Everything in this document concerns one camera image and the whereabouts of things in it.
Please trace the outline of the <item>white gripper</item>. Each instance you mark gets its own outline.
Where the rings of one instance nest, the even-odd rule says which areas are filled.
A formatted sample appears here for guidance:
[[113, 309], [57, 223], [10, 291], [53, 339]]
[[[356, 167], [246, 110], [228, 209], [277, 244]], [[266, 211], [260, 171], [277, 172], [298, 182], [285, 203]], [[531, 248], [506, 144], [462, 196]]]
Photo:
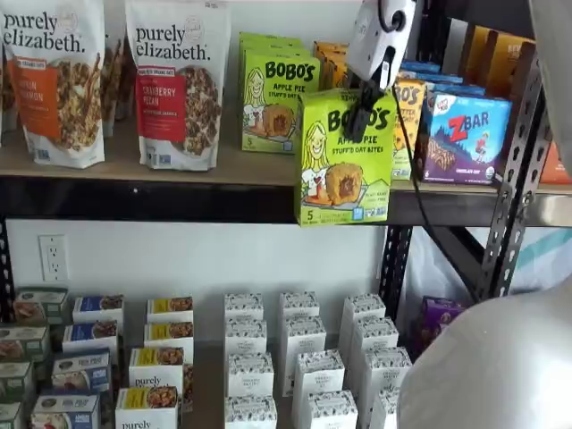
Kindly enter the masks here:
[[390, 88], [407, 50], [416, 2], [412, 0], [364, 1], [354, 23], [346, 64], [364, 82], [356, 103], [349, 110], [344, 128], [346, 139], [362, 139], [381, 97], [380, 88]]

